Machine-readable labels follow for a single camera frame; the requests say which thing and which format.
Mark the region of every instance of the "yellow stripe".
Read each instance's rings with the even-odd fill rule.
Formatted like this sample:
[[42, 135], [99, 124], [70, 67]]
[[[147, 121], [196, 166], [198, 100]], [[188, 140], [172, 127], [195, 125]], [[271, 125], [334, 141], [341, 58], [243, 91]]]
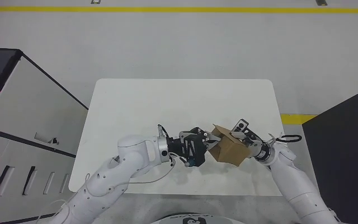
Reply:
[[212, 12], [212, 13], [358, 13], [358, 8], [243, 8], [243, 7], [57, 7], [57, 6], [2, 6], [0, 12]]
[[311, 114], [281, 114], [281, 120], [283, 124], [303, 124], [315, 116]]

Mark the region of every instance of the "brown cardboard box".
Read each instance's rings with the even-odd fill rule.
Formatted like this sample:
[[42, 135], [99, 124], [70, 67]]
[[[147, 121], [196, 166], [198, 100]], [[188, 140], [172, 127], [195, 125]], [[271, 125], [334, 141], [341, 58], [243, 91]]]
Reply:
[[222, 138], [209, 152], [218, 162], [239, 166], [250, 155], [250, 150], [238, 139], [232, 137], [230, 130], [214, 125], [212, 134]]

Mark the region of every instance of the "white cabinet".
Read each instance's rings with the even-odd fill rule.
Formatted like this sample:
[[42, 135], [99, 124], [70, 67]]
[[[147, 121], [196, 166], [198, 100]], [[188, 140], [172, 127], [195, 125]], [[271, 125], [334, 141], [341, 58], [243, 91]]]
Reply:
[[86, 108], [24, 57], [0, 92], [1, 132], [74, 155], [86, 115]]
[[[0, 222], [36, 217], [54, 200], [68, 199], [73, 164], [69, 156], [10, 140], [0, 157]], [[53, 204], [44, 214], [55, 213], [60, 205]]]
[[[88, 108], [22, 51], [0, 49], [0, 222], [68, 199]], [[53, 204], [44, 214], [56, 212]]]

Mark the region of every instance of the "white tabletop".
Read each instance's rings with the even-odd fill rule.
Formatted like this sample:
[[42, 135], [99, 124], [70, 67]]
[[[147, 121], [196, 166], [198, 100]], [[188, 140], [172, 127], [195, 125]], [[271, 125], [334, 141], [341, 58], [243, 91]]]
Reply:
[[[269, 80], [148, 80], [97, 81], [79, 144], [69, 188], [77, 191], [86, 173], [94, 173], [117, 155], [117, 141], [129, 134], [156, 136], [157, 125], [169, 135], [200, 127], [228, 129], [241, 118], [261, 138], [283, 133], [274, 88]], [[154, 180], [169, 163], [131, 181]], [[200, 167], [184, 167], [177, 160], [173, 171], [152, 184], [129, 185], [127, 193], [194, 195], [281, 195], [271, 173], [254, 159], [240, 167], [216, 162], [206, 153]]]

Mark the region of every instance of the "black cable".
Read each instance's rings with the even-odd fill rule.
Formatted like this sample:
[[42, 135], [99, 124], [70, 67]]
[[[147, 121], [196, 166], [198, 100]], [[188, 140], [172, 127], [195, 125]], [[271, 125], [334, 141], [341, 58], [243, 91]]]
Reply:
[[161, 126], [160, 124], [158, 124], [158, 126], [162, 127], [162, 130], [164, 131], [164, 133], [166, 134], [166, 136], [169, 138], [169, 134], [168, 134], [168, 132], [166, 131], [166, 129], [165, 129], [163, 126]]
[[299, 134], [286, 134], [286, 135], [282, 136], [282, 138], [295, 138], [295, 139], [284, 140], [284, 139], [277, 138], [276, 141], [289, 143], [289, 142], [299, 142], [302, 140], [302, 136], [300, 136]]

